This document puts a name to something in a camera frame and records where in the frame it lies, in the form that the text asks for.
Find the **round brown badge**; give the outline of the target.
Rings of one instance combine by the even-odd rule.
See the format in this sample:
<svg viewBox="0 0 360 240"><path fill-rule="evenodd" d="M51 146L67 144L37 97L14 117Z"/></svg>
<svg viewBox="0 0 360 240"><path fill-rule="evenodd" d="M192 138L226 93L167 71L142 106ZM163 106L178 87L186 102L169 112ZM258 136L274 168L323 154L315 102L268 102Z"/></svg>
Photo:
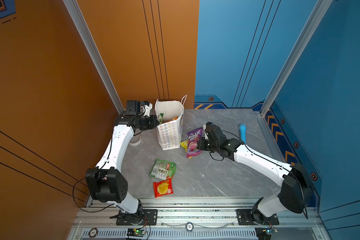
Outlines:
<svg viewBox="0 0 360 240"><path fill-rule="evenodd" d="M88 236L90 238L95 238L97 235L98 235L98 229L97 228L92 228L89 233L88 233Z"/></svg>

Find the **right aluminium corner post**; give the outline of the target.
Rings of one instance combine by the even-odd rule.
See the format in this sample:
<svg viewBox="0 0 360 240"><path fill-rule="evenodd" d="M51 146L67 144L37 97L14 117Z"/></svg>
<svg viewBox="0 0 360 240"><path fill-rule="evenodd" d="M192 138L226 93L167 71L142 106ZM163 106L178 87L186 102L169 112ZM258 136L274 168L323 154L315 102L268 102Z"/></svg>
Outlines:
<svg viewBox="0 0 360 240"><path fill-rule="evenodd" d="M332 2L332 0L319 0L316 2L315 7L308 17L297 41L295 42L287 60L285 61L278 77L276 78L269 94L267 95L267 98L264 101L264 104L260 110L261 117L264 118L268 110L270 110L272 103L275 101L277 95L288 79L290 73L298 62L301 54L305 50L307 44L315 33Z"/></svg>

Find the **red yellow snack packet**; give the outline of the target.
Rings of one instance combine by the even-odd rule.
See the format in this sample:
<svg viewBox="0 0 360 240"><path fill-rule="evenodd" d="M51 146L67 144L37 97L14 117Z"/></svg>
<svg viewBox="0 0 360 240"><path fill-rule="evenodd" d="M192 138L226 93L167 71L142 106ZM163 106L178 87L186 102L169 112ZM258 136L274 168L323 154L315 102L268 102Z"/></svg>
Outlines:
<svg viewBox="0 0 360 240"><path fill-rule="evenodd" d="M154 188L154 195L156 198L166 195L171 195L174 193L172 187L172 178L163 180L161 182L154 182L153 188Z"/></svg>

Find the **right green circuit board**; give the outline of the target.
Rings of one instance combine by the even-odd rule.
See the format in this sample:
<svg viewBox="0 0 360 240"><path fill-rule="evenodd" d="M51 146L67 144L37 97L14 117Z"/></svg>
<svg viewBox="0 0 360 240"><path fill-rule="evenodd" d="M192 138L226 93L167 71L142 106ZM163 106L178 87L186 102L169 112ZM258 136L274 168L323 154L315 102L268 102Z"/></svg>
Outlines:
<svg viewBox="0 0 360 240"><path fill-rule="evenodd" d="M278 229L269 229L269 228L263 228L263 229L260 229L260 228L256 228L255 229L256 231L256 236L259 240L271 240L272 238L272 234L276 234L279 232Z"/></svg>

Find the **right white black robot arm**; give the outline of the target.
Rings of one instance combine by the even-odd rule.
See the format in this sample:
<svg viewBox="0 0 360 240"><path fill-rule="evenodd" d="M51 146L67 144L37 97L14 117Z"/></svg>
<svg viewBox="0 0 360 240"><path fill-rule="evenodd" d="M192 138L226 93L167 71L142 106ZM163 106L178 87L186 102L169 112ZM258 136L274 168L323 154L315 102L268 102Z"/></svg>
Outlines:
<svg viewBox="0 0 360 240"><path fill-rule="evenodd" d="M314 193L314 186L302 164L277 161L253 150L237 137L228 139L220 127L211 122L204 125L204 131L205 136L198 141L199 150L217 153L223 160L246 165L281 187L279 193L260 198L250 212L241 215L241 218L253 225L266 225L280 212L308 214L307 205Z"/></svg>

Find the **yellow snack bag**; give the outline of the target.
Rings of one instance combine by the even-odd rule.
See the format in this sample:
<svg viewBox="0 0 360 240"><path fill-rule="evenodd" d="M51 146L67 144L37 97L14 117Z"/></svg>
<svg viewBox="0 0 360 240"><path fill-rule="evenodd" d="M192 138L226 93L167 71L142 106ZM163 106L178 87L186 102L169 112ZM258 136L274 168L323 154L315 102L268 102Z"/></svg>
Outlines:
<svg viewBox="0 0 360 240"><path fill-rule="evenodd" d="M188 151L188 143L189 143L189 140L185 140L185 141L182 141L180 143L181 147L183 147L185 149L185 152L186 152L186 157L188 159L192 158L193 156L191 154L189 154L189 151Z"/></svg>

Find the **blue toy microphone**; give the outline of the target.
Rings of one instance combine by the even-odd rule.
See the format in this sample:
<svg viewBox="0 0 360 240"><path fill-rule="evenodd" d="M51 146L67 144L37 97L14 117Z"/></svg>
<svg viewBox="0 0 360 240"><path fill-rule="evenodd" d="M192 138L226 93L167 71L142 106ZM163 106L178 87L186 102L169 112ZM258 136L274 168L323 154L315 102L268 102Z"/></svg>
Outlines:
<svg viewBox="0 0 360 240"><path fill-rule="evenodd" d="M245 124L240 124L239 130L240 130L240 139L241 139L241 141L246 143L246 130L247 130L246 125Z"/></svg>

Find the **left green circuit board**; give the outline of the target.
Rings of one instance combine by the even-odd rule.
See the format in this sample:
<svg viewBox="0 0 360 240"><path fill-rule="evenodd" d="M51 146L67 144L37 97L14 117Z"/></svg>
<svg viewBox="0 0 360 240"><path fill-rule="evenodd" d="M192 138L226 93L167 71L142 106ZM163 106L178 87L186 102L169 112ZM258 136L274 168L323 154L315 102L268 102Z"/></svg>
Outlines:
<svg viewBox="0 0 360 240"><path fill-rule="evenodd" d="M143 239L146 237L147 231L143 229L128 229L127 239Z"/></svg>

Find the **aluminium corner post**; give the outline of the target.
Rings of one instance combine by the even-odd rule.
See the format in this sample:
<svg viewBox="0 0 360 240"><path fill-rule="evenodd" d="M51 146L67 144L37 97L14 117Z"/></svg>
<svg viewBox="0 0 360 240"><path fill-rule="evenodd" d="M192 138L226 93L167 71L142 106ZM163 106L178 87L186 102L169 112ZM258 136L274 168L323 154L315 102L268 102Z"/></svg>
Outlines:
<svg viewBox="0 0 360 240"><path fill-rule="evenodd" d="M120 114L124 111L123 104L121 99L116 91L114 83L109 75L109 72L106 68L106 65L102 59L102 56L98 50L98 47L95 43L95 40L91 34L91 31L88 27L88 24L84 18L84 15L80 9L80 6L77 1L74 0L63 0L71 19L73 20L75 27L89 53L99 76L117 110Z"/></svg>
<svg viewBox="0 0 360 240"><path fill-rule="evenodd" d="M267 98L264 101L264 104L260 110L261 117L264 118L268 110L270 110L272 103L275 101L277 95L288 79L290 73L298 62L301 54L305 50L307 44L315 33L332 2L332 0L319 0L316 2L315 7L308 17L297 41L295 42L287 60L285 61L278 77L276 78L269 94L267 95Z"/></svg>

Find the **white printed paper bag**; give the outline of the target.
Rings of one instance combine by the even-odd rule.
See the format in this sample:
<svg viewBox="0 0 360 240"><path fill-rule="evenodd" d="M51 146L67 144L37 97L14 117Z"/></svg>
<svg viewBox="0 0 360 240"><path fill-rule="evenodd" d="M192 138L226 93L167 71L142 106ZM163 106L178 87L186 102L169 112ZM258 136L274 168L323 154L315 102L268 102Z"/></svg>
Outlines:
<svg viewBox="0 0 360 240"><path fill-rule="evenodd" d="M177 149L180 147L183 134L183 121L185 112L185 102L187 95L181 101L159 101L156 100L155 111L164 114L164 123L157 126L158 143L163 151ZM174 117L179 117L176 121L168 122Z"/></svg>

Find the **green white snack packet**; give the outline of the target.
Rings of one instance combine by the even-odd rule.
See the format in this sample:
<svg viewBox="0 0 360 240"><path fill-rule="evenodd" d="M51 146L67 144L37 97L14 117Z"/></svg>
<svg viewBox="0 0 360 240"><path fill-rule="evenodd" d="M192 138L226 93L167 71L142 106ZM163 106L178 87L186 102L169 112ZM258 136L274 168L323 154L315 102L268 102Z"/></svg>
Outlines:
<svg viewBox="0 0 360 240"><path fill-rule="evenodd" d="M159 180L167 180L172 178L177 170L177 165L174 162L156 159L153 167L150 170L150 177Z"/></svg>

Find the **purple Fox's candy bag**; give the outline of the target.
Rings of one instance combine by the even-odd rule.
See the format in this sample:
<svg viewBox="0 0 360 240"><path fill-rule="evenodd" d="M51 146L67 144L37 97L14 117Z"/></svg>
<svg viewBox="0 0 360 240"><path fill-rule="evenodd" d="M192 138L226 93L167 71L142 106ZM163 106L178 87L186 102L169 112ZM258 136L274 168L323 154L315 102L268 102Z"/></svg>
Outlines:
<svg viewBox="0 0 360 240"><path fill-rule="evenodd" d="M203 128L197 128L187 133L188 145L187 145L187 158L192 158L199 155L202 150L198 147L198 142L203 136Z"/></svg>

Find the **green circuit board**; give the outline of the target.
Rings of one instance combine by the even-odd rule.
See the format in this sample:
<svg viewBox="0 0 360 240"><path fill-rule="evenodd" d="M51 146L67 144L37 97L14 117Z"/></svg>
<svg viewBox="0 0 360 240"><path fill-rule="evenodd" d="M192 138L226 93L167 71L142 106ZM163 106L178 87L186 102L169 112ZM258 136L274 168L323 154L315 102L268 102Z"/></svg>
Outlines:
<svg viewBox="0 0 360 240"><path fill-rule="evenodd" d="M143 229L128 229L127 239L143 239L146 237L147 231Z"/></svg>
<svg viewBox="0 0 360 240"><path fill-rule="evenodd" d="M263 228L263 229L260 229L260 228L256 228L255 229L256 231L256 236L259 240L271 240L272 238L272 234L276 234L279 232L278 229L269 229L269 228Z"/></svg>

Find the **aluminium frame rail base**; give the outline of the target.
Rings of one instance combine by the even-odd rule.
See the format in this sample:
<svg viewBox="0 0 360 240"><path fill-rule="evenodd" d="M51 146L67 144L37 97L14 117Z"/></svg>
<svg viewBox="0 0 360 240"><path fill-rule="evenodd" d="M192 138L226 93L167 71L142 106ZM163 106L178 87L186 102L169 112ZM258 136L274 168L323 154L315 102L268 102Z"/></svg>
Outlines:
<svg viewBox="0 0 360 240"><path fill-rule="evenodd" d="M277 226L240 226L237 209L250 209L255 198L244 197L170 197L142 198L143 209L157 209L155 226L117 226L117 208L107 207L99 201L90 201L78 212L71 231L70 240L258 240L256 228L278 229L271 240L328 240L330 234L315 208L308 214L278 213ZM192 232L186 223L194 225ZM88 236L92 228L98 229L95 238ZM147 231L143 239L127 239L128 229Z"/></svg>

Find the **orange Fox's candy bag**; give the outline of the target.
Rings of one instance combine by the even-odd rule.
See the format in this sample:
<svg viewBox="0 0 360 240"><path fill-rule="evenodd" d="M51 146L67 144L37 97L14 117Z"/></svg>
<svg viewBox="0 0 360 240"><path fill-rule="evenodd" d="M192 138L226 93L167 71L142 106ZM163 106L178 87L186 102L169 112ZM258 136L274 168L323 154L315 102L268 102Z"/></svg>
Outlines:
<svg viewBox="0 0 360 240"><path fill-rule="evenodd" d="M179 117L174 117L172 119L170 119L168 122L172 122L172 121L176 121Z"/></svg>

